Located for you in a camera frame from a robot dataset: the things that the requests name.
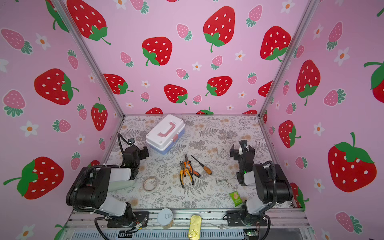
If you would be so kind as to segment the white pink blue tool box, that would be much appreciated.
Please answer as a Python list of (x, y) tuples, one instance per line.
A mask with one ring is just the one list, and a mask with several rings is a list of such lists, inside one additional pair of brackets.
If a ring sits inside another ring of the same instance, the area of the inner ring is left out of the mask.
[(146, 142), (165, 155), (185, 132), (185, 123), (174, 115), (166, 115), (147, 135)]

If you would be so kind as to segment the orange needle nose pliers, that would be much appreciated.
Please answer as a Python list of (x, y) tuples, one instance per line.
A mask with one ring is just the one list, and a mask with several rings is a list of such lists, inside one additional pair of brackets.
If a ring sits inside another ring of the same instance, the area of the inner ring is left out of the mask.
[(192, 185), (195, 184), (195, 181), (193, 178), (193, 171), (192, 171), (192, 168), (190, 167), (187, 153), (184, 154), (184, 158), (185, 158), (184, 161), (180, 162), (180, 167), (181, 167), (180, 182), (183, 189), (185, 188), (184, 178), (186, 177), (190, 178)]

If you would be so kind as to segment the orange black combination pliers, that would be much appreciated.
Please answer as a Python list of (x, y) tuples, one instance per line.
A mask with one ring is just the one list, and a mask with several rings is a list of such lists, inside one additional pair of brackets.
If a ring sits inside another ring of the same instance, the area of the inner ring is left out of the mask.
[(185, 161), (185, 167), (186, 167), (186, 169), (189, 171), (189, 173), (190, 173), (192, 176), (195, 176), (195, 177), (197, 177), (197, 178), (200, 178), (200, 177), (201, 177), (201, 175), (193, 169), (193, 167), (192, 167), (190, 161), (188, 161), (188, 160)]

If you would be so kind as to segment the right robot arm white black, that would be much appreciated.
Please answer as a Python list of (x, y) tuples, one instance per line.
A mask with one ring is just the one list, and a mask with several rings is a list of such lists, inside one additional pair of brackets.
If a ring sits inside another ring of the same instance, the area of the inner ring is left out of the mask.
[(230, 156), (238, 162), (236, 173), (243, 187), (255, 187), (257, 194), (242, 202), (238, 211), (227, 212), (228, 225), (252, 226), (267, 219), (266, 212), (277, 203), (290, 202), (293, 190), (280, 165), (273, 161), (255, 164), (256, 150), (246, 140), (239, 141), (240, 148), (231, 147)]

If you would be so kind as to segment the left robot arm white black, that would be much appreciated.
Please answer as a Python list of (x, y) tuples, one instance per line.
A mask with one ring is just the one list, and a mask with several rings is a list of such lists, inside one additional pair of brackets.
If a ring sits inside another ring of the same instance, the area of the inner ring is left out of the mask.
[(108, 228), (146, 227), (149, 212), (134, 212), (132, 205), (113, 197), (110, 192), (135, 183), (140, 161), (149, 157), (146, 146), (132, 145), (123, 151), (121, 166), (84, 167), (66, 196), (66, 203), (79, 213), (96, 213), (108, 222)]

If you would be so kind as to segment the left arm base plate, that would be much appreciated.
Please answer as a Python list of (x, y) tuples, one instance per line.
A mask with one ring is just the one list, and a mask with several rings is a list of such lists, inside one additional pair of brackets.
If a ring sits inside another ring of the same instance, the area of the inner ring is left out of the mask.
[(134, 211), (132, 215), (125, 214), (122, 217), (111, 217), (108, 220), (108, 228), (146, 228), (149, 220), (150, 212)]

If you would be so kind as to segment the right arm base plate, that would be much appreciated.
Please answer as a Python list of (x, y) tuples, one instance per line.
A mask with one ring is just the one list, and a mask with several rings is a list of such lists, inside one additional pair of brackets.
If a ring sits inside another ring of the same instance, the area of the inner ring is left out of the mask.
[(223, 220), (227, 221), (230, 227), (266, 227), (268, 225), (265, 217), (250, 215), (240, 210), (227, 211)]

